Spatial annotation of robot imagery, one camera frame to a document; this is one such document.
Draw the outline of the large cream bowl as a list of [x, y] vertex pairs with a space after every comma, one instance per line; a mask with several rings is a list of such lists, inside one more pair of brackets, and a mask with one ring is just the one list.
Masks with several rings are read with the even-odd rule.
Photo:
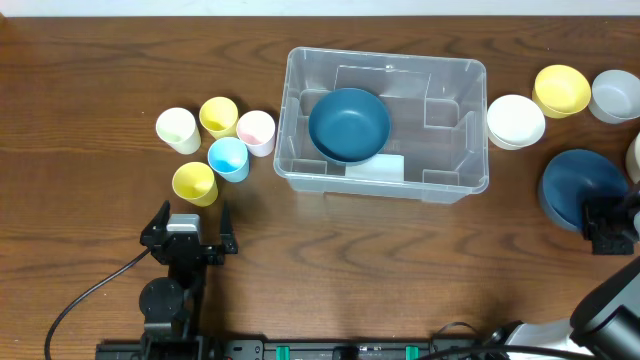
[[636, 135], [626, 151], [625, 169], [633, 183], [640, 181], [640, 134]]

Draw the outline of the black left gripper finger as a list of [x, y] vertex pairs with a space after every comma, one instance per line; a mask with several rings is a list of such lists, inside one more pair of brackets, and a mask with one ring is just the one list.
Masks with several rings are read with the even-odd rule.
[[140, 234], [141, 245], [162, 245], [166, 238], [166, 227], [170, 219], [170, 202], [165, 200], [151, 221]]
[[224, 247], [225, 253], [237, 253], [238, 243], [234, 234], [230, 209], [227, 203], [224, 203], [221, 220], [220, 220], [220, 240]]

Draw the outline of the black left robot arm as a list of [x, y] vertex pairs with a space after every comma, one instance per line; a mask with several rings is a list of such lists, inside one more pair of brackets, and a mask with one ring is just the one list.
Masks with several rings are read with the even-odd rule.
[[227, 255], [239, 250], [229, 208], [223, 207], [218, 244], [201, 242], [200, 217], [171, 214], [164, 202], [142, 230], [140, 243], [168, 275], [150, 281], [141, 291], [139, 308], [144, 315], [141, 338], [143, 360], [220, 359], [220, 343], [199, 333], [199, 316], [206, 272], [221, 266]]

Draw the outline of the large blue bowl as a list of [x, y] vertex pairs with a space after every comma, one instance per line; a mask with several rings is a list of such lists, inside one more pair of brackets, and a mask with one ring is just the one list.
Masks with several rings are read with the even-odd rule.
[[538, 183], [539, 205], [557, 226], [582, 230], [582, 204], [593, 197], [622, 196], [629, 190], [623, 173], [606, 157], [585, 149], [556, 155]]
[[377, 155], [391, 130], [386, 105], [357, 88], [329, 92], [313, 107], [308, 120], [314, 147], [325, 158], [344, 165], [360, 164]]

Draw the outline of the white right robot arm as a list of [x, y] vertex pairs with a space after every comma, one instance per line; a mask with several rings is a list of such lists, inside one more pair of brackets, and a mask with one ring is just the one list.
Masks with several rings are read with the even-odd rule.
[[[632, 251], [639, 242], [639, 191], [596, 197], [582, 205], [583, 237], [596, 255]], [[639, 357], [639, 259], [591, 291], [567, 320], [543, 325], [516, 322], [501, 343], [574, 352], [598, 359]]]

